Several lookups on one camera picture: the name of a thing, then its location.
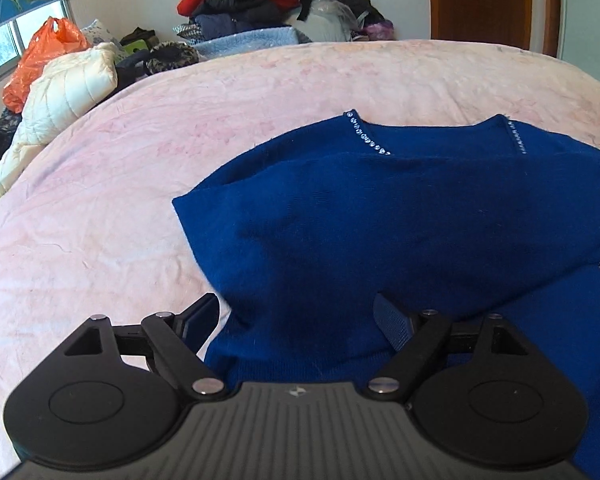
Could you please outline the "dark clothes pile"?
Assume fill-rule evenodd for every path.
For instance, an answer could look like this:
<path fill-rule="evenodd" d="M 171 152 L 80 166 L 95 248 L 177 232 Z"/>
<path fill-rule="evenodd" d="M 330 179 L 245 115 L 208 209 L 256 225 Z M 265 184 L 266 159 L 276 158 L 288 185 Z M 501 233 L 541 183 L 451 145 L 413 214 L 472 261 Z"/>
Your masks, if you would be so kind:
<path fill-rule="evenodd" d="M 369 40 L 363 32 L 365 26 L 389 21 L 370 0 L 338 1 L 348 6 L 358 19 L 360 31 L 352 41 Z M 188 19 L 188 24 L 174 29 L 174 32 L 183 38 L 201 42 L 248 30 L 289 26 L 284 23 L 289 11 L 279 10 L 271 0 L 204 0 L 191 16 L 183 16 Z"/>

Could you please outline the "blue knit sweater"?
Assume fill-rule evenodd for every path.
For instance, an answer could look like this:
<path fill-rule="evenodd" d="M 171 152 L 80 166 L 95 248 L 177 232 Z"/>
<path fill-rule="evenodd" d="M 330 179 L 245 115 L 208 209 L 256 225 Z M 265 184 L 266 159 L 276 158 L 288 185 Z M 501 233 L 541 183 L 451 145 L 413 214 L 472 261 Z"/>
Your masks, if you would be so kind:
<path fill-rule="evenodd" d="M 600 479 L 600 150 L 496 115 L 389 127 L 358 113 L 234 158 L 173 206 L 230 307 L 206 362 L 241 382 L 364 384 L 392 347 L 377 295 L 496 312 L 581 391 L 574 461 Z"/>

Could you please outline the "brown wooden door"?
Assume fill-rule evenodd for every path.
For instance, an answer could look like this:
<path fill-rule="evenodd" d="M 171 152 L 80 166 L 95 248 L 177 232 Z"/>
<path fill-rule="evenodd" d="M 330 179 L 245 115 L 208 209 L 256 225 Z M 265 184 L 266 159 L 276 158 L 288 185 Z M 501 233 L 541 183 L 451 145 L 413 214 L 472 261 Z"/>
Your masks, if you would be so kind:
<path fill-rule="evenodd" d="M 505 44 L 556 58 L 562 0 L 430 0 L 437 40 Z"/>

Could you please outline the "orange plastic bag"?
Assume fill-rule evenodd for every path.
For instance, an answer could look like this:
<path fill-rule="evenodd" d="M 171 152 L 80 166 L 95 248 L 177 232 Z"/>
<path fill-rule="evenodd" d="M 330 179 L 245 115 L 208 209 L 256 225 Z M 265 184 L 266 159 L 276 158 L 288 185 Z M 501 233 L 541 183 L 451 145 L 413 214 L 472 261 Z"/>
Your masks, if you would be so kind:
<path fill-rule="evenodd" d="M 91 47 L 83 32 L 68 18 L 48 18 L 32 36 L 27 49 L 3 89 L 2 100 L 15 114 L 22 112 L 31 84 L 48 62 Z"/>

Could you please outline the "white quilted jacket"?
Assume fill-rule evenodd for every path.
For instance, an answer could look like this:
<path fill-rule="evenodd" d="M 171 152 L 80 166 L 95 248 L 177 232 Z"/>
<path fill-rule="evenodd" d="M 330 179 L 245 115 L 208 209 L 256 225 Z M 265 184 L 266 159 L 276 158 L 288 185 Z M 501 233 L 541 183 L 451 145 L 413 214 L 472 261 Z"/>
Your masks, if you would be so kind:
<path fill-rule="evenodd" d="M 32 82 L 12 144 L 0 160 L 0 199 L 44 148 L 118 84 L 116 48 L 101 42 L 54 58 Z"/>

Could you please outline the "window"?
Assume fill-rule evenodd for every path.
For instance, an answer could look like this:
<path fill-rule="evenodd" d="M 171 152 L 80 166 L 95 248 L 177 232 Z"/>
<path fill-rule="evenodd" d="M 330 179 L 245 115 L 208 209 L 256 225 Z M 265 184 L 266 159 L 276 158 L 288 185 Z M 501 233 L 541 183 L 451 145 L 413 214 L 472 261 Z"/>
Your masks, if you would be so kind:
<path fill-rule="evenodd" d="M 0 25 L 0 79 L 17 66 L 33 34 L 48 18 L 73 18 L 69 3 L 56 0 Z"/>

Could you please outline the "purple bag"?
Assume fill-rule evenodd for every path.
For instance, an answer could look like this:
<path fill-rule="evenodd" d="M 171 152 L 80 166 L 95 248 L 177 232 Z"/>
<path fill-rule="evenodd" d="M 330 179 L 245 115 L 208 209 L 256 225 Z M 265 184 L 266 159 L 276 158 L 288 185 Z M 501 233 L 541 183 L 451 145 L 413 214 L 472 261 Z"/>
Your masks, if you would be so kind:
<path fill-rule="evenodd" d="M 369 24 L 363 29 L 370 41 L 391 41 L 396 39 L 396 31 L 392 21 L 381 21 Z"/>

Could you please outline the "light blue folded blanket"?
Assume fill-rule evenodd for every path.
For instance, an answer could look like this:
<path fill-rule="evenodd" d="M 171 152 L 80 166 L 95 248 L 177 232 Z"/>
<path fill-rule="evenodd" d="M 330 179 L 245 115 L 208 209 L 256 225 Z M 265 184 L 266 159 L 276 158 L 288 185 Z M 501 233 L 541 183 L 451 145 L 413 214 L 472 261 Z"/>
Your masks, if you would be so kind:
<path fill-rule="evenodd" d="M 309 44 L 311 39 L 297 29 L 284 26 L 248 30 L 195 44 L 194 49 L 201 58 L 214 60 L 231 55 L 244 54 L 278 47 Z"/>

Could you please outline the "clear plastic bag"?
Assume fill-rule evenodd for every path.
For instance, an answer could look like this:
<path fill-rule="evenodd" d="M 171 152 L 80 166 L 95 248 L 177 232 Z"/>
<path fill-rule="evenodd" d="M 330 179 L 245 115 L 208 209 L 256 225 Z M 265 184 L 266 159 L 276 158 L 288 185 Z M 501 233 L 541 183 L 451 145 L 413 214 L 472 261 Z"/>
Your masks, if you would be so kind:
<path fill-rule="evenodd" d="M 349 42 L 360 31 L 351 9 L 338 0 L 300 0 L 284 23 L 311 42 Z"/>

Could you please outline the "pink floral bed sheet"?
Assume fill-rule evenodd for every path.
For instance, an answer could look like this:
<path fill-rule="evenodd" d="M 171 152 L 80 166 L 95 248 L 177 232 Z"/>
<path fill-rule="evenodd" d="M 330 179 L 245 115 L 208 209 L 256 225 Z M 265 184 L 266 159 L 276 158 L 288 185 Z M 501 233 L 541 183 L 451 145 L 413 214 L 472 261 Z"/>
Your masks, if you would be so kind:
<path fill-rule="evenodd" d="M 171 202 L 240 153 L 357 110 L 384 125 L 496 114 L 600 148 L 600 81 L 542 54 L 434 40 L 302 44 L 144 79 L 94 108 L 0 199 L 0 477 L 9 393 L 89 316 L 135 324 L 209 286 Z"/>

